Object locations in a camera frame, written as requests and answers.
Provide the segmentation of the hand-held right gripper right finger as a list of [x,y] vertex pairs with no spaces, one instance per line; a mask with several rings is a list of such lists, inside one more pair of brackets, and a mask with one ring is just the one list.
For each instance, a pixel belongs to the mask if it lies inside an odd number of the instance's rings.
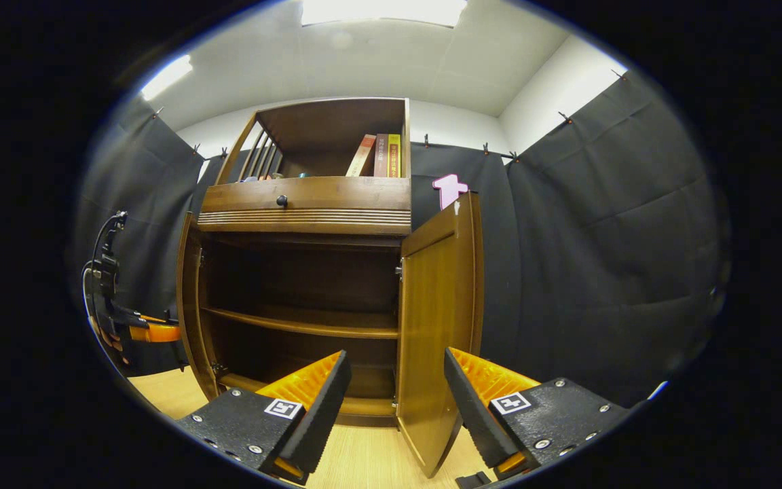
[[554,465],[630,414],[568,378],[535,381],[456,348],[445,350],[444,374],[462,424],[498,480]]

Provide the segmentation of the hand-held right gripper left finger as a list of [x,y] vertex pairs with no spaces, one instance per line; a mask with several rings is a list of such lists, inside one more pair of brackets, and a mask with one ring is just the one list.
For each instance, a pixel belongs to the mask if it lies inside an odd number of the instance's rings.
[[352,370],[345,350],[255,392],[231,388],[176,425],[236,463],[304,485],[316,471]]

